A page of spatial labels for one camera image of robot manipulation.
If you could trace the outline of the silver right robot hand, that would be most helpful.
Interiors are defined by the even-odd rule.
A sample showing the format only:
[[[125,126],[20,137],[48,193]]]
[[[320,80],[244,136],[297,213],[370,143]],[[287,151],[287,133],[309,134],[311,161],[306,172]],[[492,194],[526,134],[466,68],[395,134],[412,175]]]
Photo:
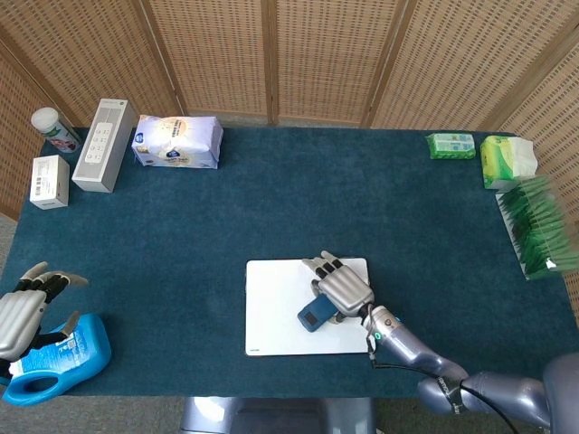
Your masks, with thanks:
[[[362,326],[375,305],[375,293],[369,284],[343,259],[327,250],[322,250],[319,257],[301,262],[316,275],[310,282],[314,303],[318,304],[322,297],[332,305],[322,314],[324,323],[338,325],[347,318],[358,318]]]

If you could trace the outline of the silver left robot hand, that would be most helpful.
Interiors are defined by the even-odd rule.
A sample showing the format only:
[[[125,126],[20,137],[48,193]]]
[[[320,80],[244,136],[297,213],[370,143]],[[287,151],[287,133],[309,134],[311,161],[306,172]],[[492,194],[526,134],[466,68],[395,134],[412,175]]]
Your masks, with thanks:
[[[0,385],[12,380],[10,367],[32,350],[57,344],[75,330],[81,314],[73,312],[65,325],[43,334],[42,320],[48,306],[68,286],[86,286],[89,281],[79,275],[48,270],[41,261],[20,277],[14,289],[0,297]]]

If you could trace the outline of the blue whiteboard eraser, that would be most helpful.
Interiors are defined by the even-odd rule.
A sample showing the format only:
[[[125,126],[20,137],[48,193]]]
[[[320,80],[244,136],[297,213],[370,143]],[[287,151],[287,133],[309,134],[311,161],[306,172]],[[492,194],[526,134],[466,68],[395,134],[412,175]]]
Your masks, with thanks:
[[[308,332],[314,333],[337,313],[330,299],[320,294],[298,312],[297,318]]]

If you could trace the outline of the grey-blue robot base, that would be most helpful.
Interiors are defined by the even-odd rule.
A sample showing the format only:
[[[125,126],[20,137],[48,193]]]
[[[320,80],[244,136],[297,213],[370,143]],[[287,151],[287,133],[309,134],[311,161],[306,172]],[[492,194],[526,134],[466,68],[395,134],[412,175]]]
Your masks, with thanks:
[[[178,434],[381,434],[371,398],[188,397]]]

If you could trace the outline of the white dry-erase board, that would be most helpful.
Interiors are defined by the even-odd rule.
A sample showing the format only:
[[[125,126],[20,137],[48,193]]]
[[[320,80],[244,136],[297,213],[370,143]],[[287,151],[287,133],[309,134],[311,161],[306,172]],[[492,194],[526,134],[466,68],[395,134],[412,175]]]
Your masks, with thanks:
[[[317,276],[300,259],[250,260],[246,264],[245,353],[249,356],[362,354],[365,329],[358,318],[326,322],[309,332],[298,313],[315,296]]]

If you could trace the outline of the blue detergent bottle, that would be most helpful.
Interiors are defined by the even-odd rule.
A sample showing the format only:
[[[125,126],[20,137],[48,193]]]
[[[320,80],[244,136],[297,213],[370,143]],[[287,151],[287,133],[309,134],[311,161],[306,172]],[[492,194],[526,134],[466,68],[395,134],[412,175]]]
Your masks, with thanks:
[[[82,314],[67,339],[33,349],[11,364],[13,377],[2,399],[14,406],[51,400],[100,373],[110,359],[109,339],[100,316]]]

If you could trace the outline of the teal carpet table cover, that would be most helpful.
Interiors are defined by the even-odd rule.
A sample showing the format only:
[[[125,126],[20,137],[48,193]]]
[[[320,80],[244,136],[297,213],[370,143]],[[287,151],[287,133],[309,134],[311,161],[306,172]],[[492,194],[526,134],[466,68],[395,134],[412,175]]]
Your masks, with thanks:
[[[365,354],[245,353],[247,262],[322,250],[365,259],[378,303],[470,372],[537,378],[579,352],[565,283],[524,278],[479,159],[433,160],[423,131],[228,128],[217,169],[127,152],[112,193],[24,206],[0,295],[40,261],[89,281],[43,319],[106,326],[111,362],[77,395],[413,396],[415,373]]]

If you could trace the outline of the small white cardboard box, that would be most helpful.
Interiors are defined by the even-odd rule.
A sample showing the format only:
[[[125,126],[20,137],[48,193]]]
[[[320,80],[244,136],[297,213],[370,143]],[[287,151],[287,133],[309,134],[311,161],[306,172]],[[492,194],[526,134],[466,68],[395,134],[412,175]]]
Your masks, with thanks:
[[[30,202],[42,210],[69,203],[69,164],[58,155],[36,157],[31,175]]]

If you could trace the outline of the green wet wipes pack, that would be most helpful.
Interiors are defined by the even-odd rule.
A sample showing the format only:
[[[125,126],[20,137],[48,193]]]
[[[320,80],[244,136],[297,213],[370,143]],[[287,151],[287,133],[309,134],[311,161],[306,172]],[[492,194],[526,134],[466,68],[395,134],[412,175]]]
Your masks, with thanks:
[[[426,139],[431,159],[472,159],[476,155],[471,134],[434,133]]]

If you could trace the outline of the long grey power strip box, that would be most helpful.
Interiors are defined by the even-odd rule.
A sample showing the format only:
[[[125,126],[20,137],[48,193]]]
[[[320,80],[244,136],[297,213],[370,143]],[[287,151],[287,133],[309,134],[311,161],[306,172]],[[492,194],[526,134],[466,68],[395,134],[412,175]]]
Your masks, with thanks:
[[[127,99],[101,99],[72,181],[81,190],[112,193],[137,115]]]

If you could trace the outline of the white-lidded round canister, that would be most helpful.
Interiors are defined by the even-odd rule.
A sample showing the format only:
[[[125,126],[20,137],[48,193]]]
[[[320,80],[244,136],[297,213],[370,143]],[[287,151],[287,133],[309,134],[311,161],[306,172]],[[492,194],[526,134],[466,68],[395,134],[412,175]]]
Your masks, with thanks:
[[[59,151],[73,153],[81,148],[80,137],[55,108],[38,108],[31,116],[31,123]]]

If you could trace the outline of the clear box of green sachets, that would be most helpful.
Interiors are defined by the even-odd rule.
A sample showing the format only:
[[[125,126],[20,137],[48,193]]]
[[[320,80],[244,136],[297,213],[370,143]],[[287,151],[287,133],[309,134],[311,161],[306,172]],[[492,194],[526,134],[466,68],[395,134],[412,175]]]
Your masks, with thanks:
[[[526,279],[579,271],[579,232],[550,177],[518,178],[496,200]]]

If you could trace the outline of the yellow-green tissue pack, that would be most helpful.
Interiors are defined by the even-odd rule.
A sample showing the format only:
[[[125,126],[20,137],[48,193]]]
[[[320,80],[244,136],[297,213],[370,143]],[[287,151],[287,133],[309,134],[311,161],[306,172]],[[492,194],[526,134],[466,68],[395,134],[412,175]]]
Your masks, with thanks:
[[[485,189],[504,189],[518,178],[535,176],[538,168],[533,142],[522,137],[487,136],[480,159]]]

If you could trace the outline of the white and blue tissue pack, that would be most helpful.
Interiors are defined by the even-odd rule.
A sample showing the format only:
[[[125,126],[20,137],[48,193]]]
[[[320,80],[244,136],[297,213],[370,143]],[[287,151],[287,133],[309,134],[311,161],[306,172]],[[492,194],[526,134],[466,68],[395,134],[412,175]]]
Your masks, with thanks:
[[[131,148],[143,166],[217,169],[222,140],[217,117],[141,115]]]

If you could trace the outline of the wooden rattan folding screen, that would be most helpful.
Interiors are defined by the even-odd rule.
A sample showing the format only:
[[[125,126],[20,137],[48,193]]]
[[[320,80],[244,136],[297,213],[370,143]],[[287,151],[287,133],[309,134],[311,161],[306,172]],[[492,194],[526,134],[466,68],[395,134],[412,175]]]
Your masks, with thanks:
[[[507,131],[579,225],[579,0],[0,0],[0,215],[53,106]]]

